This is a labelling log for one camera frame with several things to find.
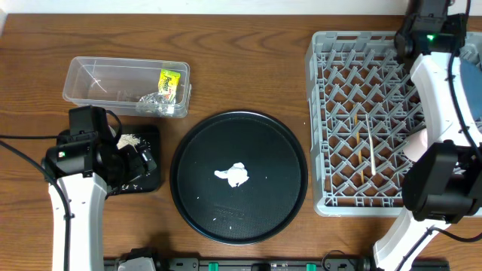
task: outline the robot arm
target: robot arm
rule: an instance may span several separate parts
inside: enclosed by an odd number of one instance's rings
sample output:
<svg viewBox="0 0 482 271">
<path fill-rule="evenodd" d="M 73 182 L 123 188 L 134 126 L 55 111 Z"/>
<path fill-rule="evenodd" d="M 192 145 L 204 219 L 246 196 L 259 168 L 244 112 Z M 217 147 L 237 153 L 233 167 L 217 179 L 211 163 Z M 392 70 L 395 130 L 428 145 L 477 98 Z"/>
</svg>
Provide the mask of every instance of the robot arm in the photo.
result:
<svg viewBox="0 0 482 271">
<path fill-rule="evenodd" d="M 461 133 L 447 82 L 452 52 L 465 44 L 464 14 L 447 16 L 449 1 L 412 1 L 404 25 L 395 37 L 398 57 L 410 69 L 418 89 L 426 130 L 411 135 L 405 154 L 416 161 L 405 175 L 402 187 L 404 208 L 389 232 L 373 247 L 377 268 L 409 270 L 415 257 L 438 233 L 480 207 L 480 164 L 471 158 L 472 149 Z M 453 86 L 468 133 L 482 142 L 468 107 L 460 76 L 460 59 L 452 66 Z M 453 174 L 458 166 L 464 172 Z"/>
<path fill-rule="evenodd" d="M 410 78 L 418 89 L 426 119 L 426 131 L 420 131 L 407 139 L 409 144 L 404 152 L 413 161 L 417 161 L 435 142 L 451 140 L 457 146 L 470 146 L 465 135 L 460 132 L 459 119 L 447 83 L 449 58 L 450 53 L 420 54 L 410 70 Z M 472 117 L 462 85 L 459 57 L 454 59 L 452 70 L 457 102 L 468 132 L 475 142 L 482 142 L 482 135 Z"/>
<path fill-rule="evenodd" d="M 102 211 L 107 184 L 96 173 L 84 178 L 81 173 L 57 179 L 69 199 L 71 219 L 70 270 L 103 270 Z M 63 270 L 65 232 L 64 211 L 59 194 L 49 187 L 53 208 L 53 266 Z"/>
<path fill-rule="evenodd" d="M 48 149 L 42 165 L 56 179 L 69 202 L 72 214 L 69 271 L 104 270 L 104 201 L 107 196 L 129 193 L 121 187 L 128 184 L 137 187 L 157 168 L 157 164 L 144 145 L 117 147 L 121 129 L 113 134 L 103 108 L 86 106 L 72 109 L 69 120 L 70 130 L 60 134 L 65 139 L 60 139 L 56 146 Z M 53 207 L 52 270 L 61 271 L 66 246 L 65 212 L 60 195 L 52 186 L 49 194 Z"/>
</svg>

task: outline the dish rack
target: dish rack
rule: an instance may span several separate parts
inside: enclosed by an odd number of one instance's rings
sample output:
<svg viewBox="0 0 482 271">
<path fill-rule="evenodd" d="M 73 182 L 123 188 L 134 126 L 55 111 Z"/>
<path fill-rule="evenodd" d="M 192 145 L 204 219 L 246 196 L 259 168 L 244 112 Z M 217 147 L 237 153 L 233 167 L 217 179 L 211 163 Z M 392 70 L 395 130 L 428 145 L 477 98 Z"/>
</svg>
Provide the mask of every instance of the dish rack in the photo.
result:
<svg viewBox="0 0 482 271">
<path fill-rule="evenodd" d="M 313 35 L 305 72 L 313 200 L 321 216 L 396 216 L 401 211 L 401 185 L 413 165 L 403 155 L 404 140 L 425 122 L 410 75 L 395 60 L 394 37 L 395 32 Z M 461 57 L 480 68 L 479 52 L 482 34 L 468 32 Z M 367 125 L 376 175 L 371 174 Z"/>
</svg>

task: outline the white tissue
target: white tissue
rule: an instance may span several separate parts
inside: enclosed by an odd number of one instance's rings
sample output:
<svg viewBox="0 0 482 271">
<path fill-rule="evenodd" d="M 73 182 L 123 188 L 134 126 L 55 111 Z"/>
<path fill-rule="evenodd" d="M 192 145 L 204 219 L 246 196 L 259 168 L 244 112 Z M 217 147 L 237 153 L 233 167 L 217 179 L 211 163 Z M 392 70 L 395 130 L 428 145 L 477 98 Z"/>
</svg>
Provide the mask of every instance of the white tissue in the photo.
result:
<svg viewBox="0 0 482 271">
<path fill-rule="evenodd" d="M 230 169 L 224 171 L 214 171 L 214 175 L 219 178 L 227 179 L 227 183 L 231 187 L 239 187 L 248 181 L 248 171 L 244 168 L 243 163 L 235 163 Z"/>
</svg>

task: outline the wood grain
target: wood grain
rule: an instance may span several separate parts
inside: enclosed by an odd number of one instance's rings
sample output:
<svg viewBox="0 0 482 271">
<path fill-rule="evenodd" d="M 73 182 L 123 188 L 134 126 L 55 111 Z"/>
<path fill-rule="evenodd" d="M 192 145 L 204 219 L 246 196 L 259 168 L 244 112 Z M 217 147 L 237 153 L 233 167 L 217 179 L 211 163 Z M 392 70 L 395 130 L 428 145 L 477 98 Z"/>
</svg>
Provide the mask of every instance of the wood grain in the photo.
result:
<svg viewBox="0 0 482 271">
<path fill-rule="evenodd" d="M 161 131 L 162 178 L 174 150 L 197 122 L 228 109 L 253 109 L 286 124 L 310 153 L 304 54 L 311 36 L 326 30 L 396 30 L 402 17 L 41 15 L 11 14 L 0 37 L 0 130 L 50 135 L 67 128 L 74 105 L 62 98 L 75 56 L 177 60 L 191 66 L 189 114 L 183 119 L 122 117 Z M 470 29 L 482 31 L 482 18 Z M 39 161 L 54 142 L 13 142 Z M 53 222 L 47 184 L 31 166 L 0 149 L 0 262 L 5 270 L 51 268 Z M 172 202 L 169 183 L 158 192 L 116 196 L 105 203 L 106 257 L 152 245 L 167 257 L 321 258 L 331 249 L 367 254 L 393 218 L 322 218 L 311 187 L 298 216 L 280 234 L 257 245 L 210 241 L 192 230 Z M 466 218 L 450 231 L 480 232 Z M 437 236 L 424 257 L 446 257 L 454 270 L 480 269 L 482 243 Z"/>
</svg>

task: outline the black round tray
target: black round tray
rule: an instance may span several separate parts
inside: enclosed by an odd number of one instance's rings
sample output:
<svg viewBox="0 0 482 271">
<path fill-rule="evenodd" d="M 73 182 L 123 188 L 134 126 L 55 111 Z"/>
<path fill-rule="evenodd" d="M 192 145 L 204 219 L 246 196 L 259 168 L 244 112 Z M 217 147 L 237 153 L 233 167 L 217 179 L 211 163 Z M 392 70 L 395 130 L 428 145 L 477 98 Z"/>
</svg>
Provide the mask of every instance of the black round tray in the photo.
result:
<svg viewBox="0 0 482 271">
<path fill-rule="evenodd" d="M 231 187 L 214 175 L 241 162 L 249 180 Z M 296 216 L 307 193 L 307 162 L 293 133 L 272 117 L 229 111 L 198 123 L 179 144 L 171 193 L 196 231 L 218 242 L 252 244 Z"/>
</svg>

